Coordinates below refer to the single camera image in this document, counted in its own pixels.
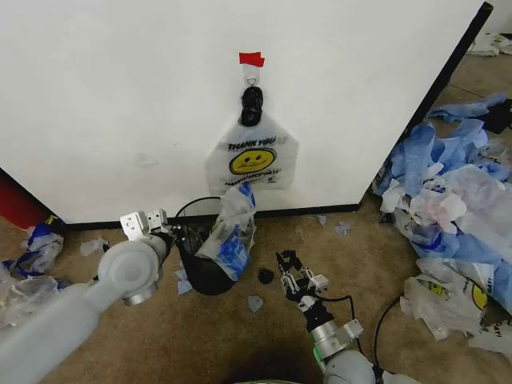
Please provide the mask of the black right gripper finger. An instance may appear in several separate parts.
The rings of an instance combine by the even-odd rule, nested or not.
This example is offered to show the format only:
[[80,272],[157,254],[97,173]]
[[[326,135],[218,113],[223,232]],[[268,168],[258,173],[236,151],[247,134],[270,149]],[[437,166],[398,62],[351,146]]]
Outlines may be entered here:
[[303,264],[300,258],[297,256],[297,252],[295,250],[284,250],[287,256],[290,256],[290,262],[293,266],[290,268],[290,273],[293,275],[294,280],[299,282],[300,280],[305,280],[307,283],[313,282],[313,272],[309,267]]
[[295,294],[295,280],[290,273],[290,268],[293,264],[290,262],[290,256],[285,252],[276,253],[278,270],[281,273],[280,281],[286,297]]

